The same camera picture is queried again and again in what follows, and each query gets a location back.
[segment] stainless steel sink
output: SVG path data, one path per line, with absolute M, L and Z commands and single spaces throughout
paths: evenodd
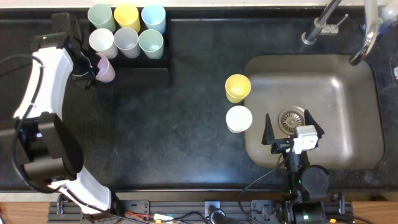
M 253 115 L 246 150 L 258 165 L 274 167 L 278 155 L 261 144 L 266 114 L 276 138 L 304 125 L 308 109 L 324 129 L 319 147 L 308 151 L 311 164 L 331 169 L 372 168 L 382 159 L 379 106 L 373 71 L 353 67 L 349 55 L 263 55 L 244 70 L 252 85 L 244 105 Z

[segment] drain strainer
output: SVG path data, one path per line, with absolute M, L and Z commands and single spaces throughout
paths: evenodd
M 298 106 L 284 109 L 280 112 L 278 120 L 281 130 L 288 135 L 292 135 L 296 127 L 305 125 L 304 110 Z

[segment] cup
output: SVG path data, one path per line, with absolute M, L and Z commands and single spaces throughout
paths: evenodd
M 142 20 L 148 29 L 163 34 L 166 31 L 166 10 L 161 5 L 146 6 L 141 12 Z
M 226 125 L 232 133 L 247 130 L 253 121 L 249 109 L 244 106 L 234 106 L 226 114 Z
M 141 25 L 139 23 L 138 9 L 133 4 L 123 4 L 114 10 L 114 19 L 121 27 L 129 27 L 139 32 Z
M 114 44 L 128 58 L 136 58 L 141 52 L 138 45 L 138 34 L 132 28 L 125 27 L 116 31 Z
M 88 10 L 88 20 L 97 29 L 105 28 L 114 32 L 116 25 L 112 16 L 112 9 L 107 4 L 96 4 Z
M 101 82 L 110 82 L 115 77 L 114 68 L 110 64 L 109 60 L 103 54 L 98 54 L 101 60 L 98 62 L 97 67 L 99 72 L 95 78 Z
M 151 59 L 159 59 L 163 56 L 163 36 L 157 30 L 149 29 L 142 32 L 138 44 Z
M 226 97 L 232 103 L 239 103 L 242 101 L 248 96 L 250 90 L 250 81 L 244 75 L 231 75 L 225 82 Z
M 114 44 L 114 37 L 110 30 L 100 28 L 94 30 L 88 39 L 91 48 L 107 58 L 115 58 L 118 54 L 118 48 Z

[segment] faucet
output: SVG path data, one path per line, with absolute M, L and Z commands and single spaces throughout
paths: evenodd
M 329 19 L 332 12 L 340 4 L 341 0 L 331 0 L 329 5 L 322 12 L 321 16 L 313 21 L 308 32 L 302 34 L 302 40 L 304 44 L 314 44 L 317 41 L 318 35 L 336 34 L 338 32 L 338 26 L 343 22 L 347 15 L 337 25 L 327 25 L 326 22 Z M 376 41 L 377 32 L 379 30 L 379 13 L 377 9 L 376 0 L 364 0 L 365 15 L 366 15 L 366 32 L 364 37 L 363 46 L 360 50 L 353 54 L 349 58 L 351 65 L 359 64 L 371 51 L 374 42 Z

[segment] faucet base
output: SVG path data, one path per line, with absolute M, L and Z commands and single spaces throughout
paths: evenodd
M 315 42 L 317 41 L 317 39 L 315 38 L 315 40 L 313 40 L 313 41 L 306 40 L 306 39 L 305 39 L 305 33 L 306 33 L 306 32 L 304 32 L 304 33 L 301 35 L 301 40 L 304 42 L 304 44 L 307 44 L 307 45 L 313 45 L 313 44 L 315 44 Z

